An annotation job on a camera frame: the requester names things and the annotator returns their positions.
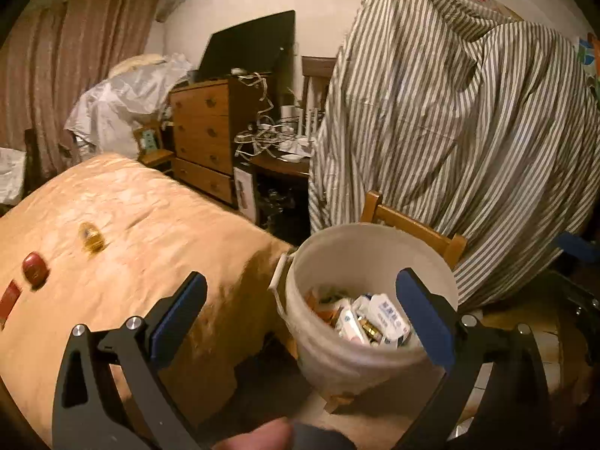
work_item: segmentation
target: white plastic sheet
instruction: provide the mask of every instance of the white plastic sheet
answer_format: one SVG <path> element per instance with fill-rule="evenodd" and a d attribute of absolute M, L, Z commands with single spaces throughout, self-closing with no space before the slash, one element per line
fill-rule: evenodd
<path fill-rule="evenodd" d="M 141 66 L 105 79 L 79 98 L 65 129 L 75 134 L 83 160 L 104 152 L 137 159 L 133 130 L 149 120 L 191 69 L 181 54 L 165 59 L 162 64 Z"/>
<path fill-rule="evenodd" d="M 25 152 L 0 147 L 0 204 L 16 205 L 23 194 Z"/>

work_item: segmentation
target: bucket handle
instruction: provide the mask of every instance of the bucket handle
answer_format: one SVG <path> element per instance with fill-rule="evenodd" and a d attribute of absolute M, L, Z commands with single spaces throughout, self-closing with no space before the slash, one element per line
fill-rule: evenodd
<path fill-rule="evenodd" d="M 275 272 L 273 273 L 273 277 L 271 278 L 271 282 L 269 283 L 269 291 L 273 293 L 275 296 L 275 302 L 277 303 L 277 312 L 281 319 L 287 323 L 289 320 L 287 319 L 286 311 L 283 309 L 283 304 L 281 303 L 281 298 L 279 297 L 279 293 L 277 291 L 277 286 L 279 285 L 279 281 L 281 280 L 281 275 L 283 275 L 283 269 L 286 267 L 286 264 L 289 260 L 292 260 L 294 254 L 292 253 L 282 253 L 279 260 L 277 261 L 277 267 L 275 267 Z"/>

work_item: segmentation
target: white snack wrapper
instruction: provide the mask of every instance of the white snack wrapper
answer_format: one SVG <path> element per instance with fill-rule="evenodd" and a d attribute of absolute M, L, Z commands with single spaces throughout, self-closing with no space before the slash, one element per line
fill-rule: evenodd
<path fill-rule="evenodd" d="M 404 343 L 404 340 L 406 340 L 406 338 L 389 339 L 389 338 L 383 337 L 383 340 L 379 344 L 377 344 L 377 346 L 383 347 L 383 348 L 392 348 L 393 350 L 398 350 L 398 347 L 400 347 L 400 345 L 402 345 Z"/>
<path fill-rule="evenodd" d="M 352 311 L 354 311 L 356 316 L 367 318 L 370 303 L 371 300 L 368 296 L 365 296 L 365 294 L 358 296 L 352 303 Z"/>
<path fill-rule="evenodd" d="M 338 331 L 342 338 L 345 338 L 351 342 L 368 345 L 370 344 L 367 335 L 362 331 L 362 327 L 358 324 L 356 315 L 350 308 L 350 303 L 346 308 L 343 308 L 340 317 L 335 324 L 335 329 Z"/>
<path fill-rule="evenodd" d="M 373 295 L 368 305 L 367 319 L 382 332 L 384 338 L 389 341 L 400 340 L 400 344 L 412 330 L 409 320 L 400 314 L 387 294 Z"/>

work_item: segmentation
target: red wrapper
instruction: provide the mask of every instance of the red wrapper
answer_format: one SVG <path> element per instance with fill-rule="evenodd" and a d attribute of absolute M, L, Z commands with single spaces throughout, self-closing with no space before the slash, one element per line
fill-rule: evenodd
<path fill-rule="evenodd" d="M 6 291 L 2 295 L 2 299 L 0 299 L 0 329 L 4 328 L 8 315 L 13 311 L 13 306 L 20 295 L 21 290 L 17 286 L 17 283 L 10 281 L 10 284 L 8 284 Z"/>

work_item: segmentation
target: metal screw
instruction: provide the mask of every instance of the metal screw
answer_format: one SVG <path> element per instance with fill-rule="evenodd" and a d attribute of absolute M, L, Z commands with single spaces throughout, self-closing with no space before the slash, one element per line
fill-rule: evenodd
<path fill-rule="evenodd" d="M 76 324 L 71 333 L 75 336 L 81 336 L 81 335 L 83 335 L 83 332 L 85 332 L 85 325 L 84 324 Z"/>
<path fill-rule="evenodd" d="M 460 318 L 460 322 L 464 324 L 464 326 L 468 326 L 472 328 L 477 325 L 477 318 L 475 318 L 472 314 L 465 314 L 462 318 Z"/>
<path fill-rule="evenodd" d="M 139 316 L 132 316 L 125 322 L 125 325 L 128 329 L 135 330 L 142 325 L 142 319 Z"/>
<path fill-rule="evenodd" d="M 519 333 L 521 333 L 521 335 L 529 335 L 529 333 L 531 333 L 531 328 L 526 323 L 519 323 L 517 325 L 517 330 L 519 330 Z"/>

